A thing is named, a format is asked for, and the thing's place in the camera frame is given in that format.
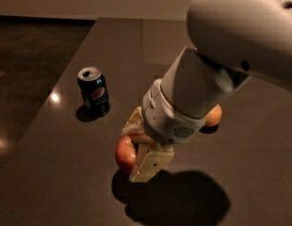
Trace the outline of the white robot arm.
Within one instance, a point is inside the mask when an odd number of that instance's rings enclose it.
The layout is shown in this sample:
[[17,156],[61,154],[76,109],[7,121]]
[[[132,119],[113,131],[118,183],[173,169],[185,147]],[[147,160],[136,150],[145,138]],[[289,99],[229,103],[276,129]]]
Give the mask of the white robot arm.
[[138,136],[129,179],[151,180],[187,143],[207,114],[254,77],[292,92],[292,0],[192,0],[192,42],[154,81],[124,125]]

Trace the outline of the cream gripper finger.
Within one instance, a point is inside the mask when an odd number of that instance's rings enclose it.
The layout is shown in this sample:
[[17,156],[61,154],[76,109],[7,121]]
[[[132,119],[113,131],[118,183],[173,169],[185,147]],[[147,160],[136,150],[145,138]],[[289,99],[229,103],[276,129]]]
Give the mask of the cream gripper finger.
[[169,145],[150,145],[140,143],[138,155],[129,181],[133,183],[147,183],[166,167],[174,157],[174,150]]
[[151,137],[149,137],[145,132],[144,119],[142,116],[142,110],[140,106],[138,106],[133,111],[128,121],[122,128],[122,138],[125,139],[127,143],[133,144],[154,143],[154,140]]

